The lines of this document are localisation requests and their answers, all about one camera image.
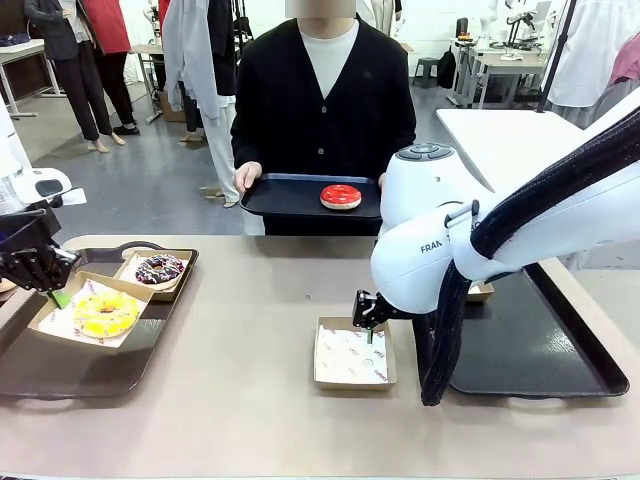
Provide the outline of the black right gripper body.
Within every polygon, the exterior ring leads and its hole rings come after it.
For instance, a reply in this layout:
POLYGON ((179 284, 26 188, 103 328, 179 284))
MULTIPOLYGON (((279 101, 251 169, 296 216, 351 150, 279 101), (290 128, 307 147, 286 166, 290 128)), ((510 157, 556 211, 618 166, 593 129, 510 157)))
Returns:
POLYGON ((400 311, 393 307, 380 293, 356 292, 353 307, 353 326, 376 328, 390 319, 399 319, 400 311))

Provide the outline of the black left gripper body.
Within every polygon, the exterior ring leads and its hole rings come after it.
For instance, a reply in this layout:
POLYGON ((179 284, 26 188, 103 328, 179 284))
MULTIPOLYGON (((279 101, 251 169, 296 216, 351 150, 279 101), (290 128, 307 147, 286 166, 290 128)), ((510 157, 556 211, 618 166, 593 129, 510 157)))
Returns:
POLYGON ((1 248, 1 277, 25 290, 49 291, 49 246, 1 248))

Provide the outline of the person's right hand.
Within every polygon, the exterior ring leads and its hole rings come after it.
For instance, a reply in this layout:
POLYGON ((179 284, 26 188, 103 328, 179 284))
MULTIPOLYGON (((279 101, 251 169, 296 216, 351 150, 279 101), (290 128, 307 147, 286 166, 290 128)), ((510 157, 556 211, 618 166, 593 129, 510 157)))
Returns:
POLYGON ((242 197, 248 189, 262 176, 262 166, 255 161, 243 163, 234 173, 233 183, 239 196, 242 197))

